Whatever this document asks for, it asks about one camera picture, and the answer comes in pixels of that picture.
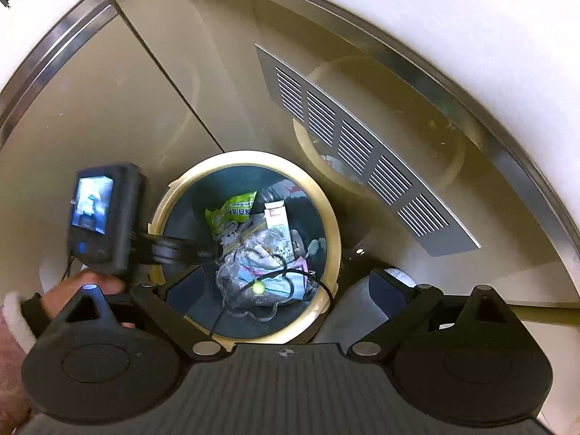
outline hand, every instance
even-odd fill
[[[125,284],[111,275],[99,275],[92,270],[83,270],[65,279],[40,298],[41,306],[49,319],[53,319],[81,286],[95,284],[105,295],[116,295],[123,291]]]

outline silver vent panel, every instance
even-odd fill
[[[480,247],[441,199],[360,120],[286,63],[256,48],[272,100],[347,163],[431,256]]]

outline clear plastic bag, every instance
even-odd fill
[[[279,305],[303,299],[309,290],[306,260],[284,263],[279,255],[282,238],[276,230],[266,229],[247,236],[226,257],[216,275],[217,287],[232,315],[251,315],[260,321],[272,319]],[[254,306],[272,307],[271,315],[257,317]]]

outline sleeve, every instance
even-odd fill
[[[20,367],[36,338],[22,316],[22,302],[18,293],[9,293],[0,313],[0,435],[10,434],[30,413]]]

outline green package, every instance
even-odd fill
[[[257,191],[234,196],[228,199],[220,209],[215,211],[205,210],[205,222],[210,227],[213,235],[220,235],[225,231],[228,221],[236,221],[241,224],[250,218],[254,199]]]

